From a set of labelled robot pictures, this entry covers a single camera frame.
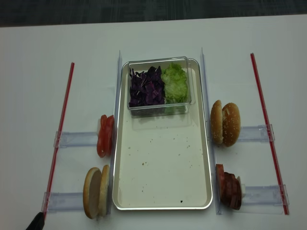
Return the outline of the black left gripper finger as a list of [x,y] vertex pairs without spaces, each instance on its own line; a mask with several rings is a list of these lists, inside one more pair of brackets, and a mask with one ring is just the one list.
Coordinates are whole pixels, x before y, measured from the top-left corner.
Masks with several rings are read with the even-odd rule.
[[26,230],[42,230],[45,225],[45,216],[43,212],[39,212],[31,221]]

